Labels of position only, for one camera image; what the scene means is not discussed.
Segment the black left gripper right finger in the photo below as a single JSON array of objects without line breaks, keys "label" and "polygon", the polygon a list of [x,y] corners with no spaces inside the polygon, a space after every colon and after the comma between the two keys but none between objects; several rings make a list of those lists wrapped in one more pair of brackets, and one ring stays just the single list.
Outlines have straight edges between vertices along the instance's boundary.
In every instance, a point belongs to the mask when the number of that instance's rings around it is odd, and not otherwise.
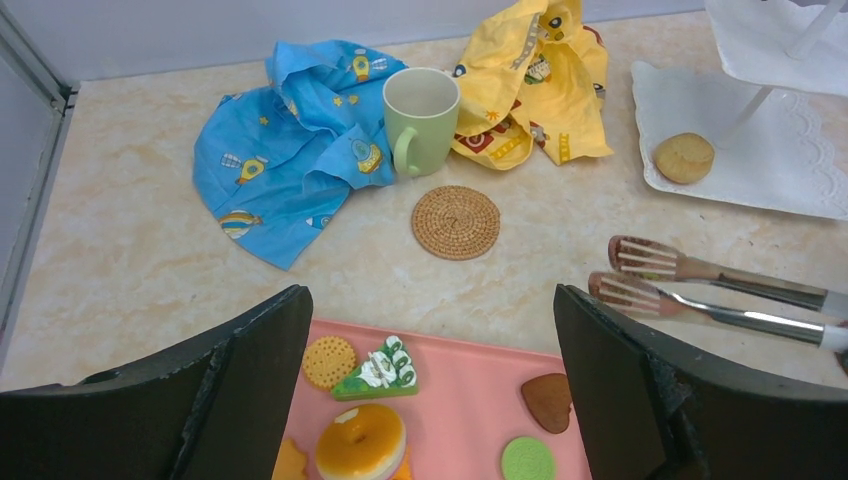
[{"label": "black left gripper right finger", "polygon": [[847,393],[716,356],[575,286],[555,324],[596,479],[843,479]]}]

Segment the green round macaron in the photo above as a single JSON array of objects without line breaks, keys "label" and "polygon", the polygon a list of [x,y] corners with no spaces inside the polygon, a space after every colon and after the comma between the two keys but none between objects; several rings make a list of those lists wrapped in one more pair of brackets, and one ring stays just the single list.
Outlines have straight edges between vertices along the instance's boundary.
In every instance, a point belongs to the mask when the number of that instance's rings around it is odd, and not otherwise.
[{"label": "green round macaron", "polygon": [[534,437],[516,437],[502,450],[501,474],[505,480],[554,480],[556,471],[551,450]]}]

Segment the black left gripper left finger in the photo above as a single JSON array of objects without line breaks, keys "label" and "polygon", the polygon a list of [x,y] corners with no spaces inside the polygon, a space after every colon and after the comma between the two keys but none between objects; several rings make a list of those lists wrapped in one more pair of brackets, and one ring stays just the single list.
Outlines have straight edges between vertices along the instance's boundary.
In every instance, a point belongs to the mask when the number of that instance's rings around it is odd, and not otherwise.
[{"label": "black left gripper left finger", "polygon": [[5,479],[267,479],[313,314],[291,286],[74,385],[1,396]]}]

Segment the round tan muffin cake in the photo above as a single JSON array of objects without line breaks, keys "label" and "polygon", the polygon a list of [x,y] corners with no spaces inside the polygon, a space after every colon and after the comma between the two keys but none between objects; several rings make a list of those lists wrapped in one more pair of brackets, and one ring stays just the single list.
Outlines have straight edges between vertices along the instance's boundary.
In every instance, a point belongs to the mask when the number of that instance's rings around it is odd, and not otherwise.
[{"label": "round tan muffin cake", "polygon": [[681,133],[662,141],[653,151],[659,172],[678,184],[693,184],[705,178],[715,160],[715,149],[704,137]]}]

